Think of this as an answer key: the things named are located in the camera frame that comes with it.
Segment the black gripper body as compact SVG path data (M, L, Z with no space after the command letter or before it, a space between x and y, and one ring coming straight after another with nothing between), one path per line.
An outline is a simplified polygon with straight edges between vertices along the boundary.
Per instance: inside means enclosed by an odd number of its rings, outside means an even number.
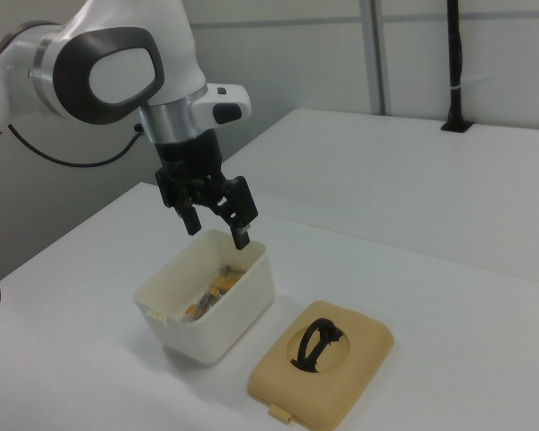
M183 142L155 144L155 149L162 164L155 173L160 188L174 180L208 180L217 188L225 184L222 154L213 129Z

